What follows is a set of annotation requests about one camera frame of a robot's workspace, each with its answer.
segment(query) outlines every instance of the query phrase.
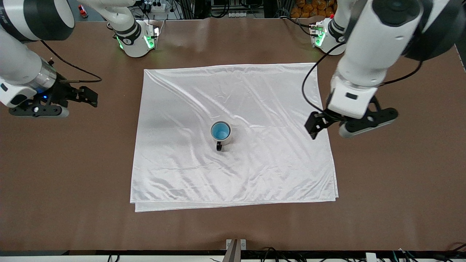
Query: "folded cloth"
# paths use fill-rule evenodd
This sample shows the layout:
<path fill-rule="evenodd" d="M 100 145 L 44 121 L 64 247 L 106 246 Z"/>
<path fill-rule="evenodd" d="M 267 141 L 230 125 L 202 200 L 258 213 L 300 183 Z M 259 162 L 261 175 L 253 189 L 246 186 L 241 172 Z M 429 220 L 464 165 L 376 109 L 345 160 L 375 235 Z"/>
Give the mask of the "folded cloth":
<path fill-rule="evenodd" d="M 315 109 L 302 81 L 313 63 L 145 70 L 131 179 L 136 212 L 335 201 L 327 131 L 312 140 Z M 322 106 L 317 72 L 306 95 Z M 211 126 L 231 125 L 216 151 Z"/>

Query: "white mug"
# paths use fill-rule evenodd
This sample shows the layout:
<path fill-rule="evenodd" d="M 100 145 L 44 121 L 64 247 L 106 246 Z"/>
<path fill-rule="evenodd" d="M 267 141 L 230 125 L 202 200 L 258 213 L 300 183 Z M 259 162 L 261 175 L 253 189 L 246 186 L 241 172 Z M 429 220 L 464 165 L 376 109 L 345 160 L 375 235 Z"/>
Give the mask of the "white mug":
<path fill-rule="evenodd" d="M 210 128 L 210 134 L 217 142 L 217 151 L 222 151 L 222 146 L 228 144 L 232 139 L 232 128 L 225 121 L 217 121 Z"/>

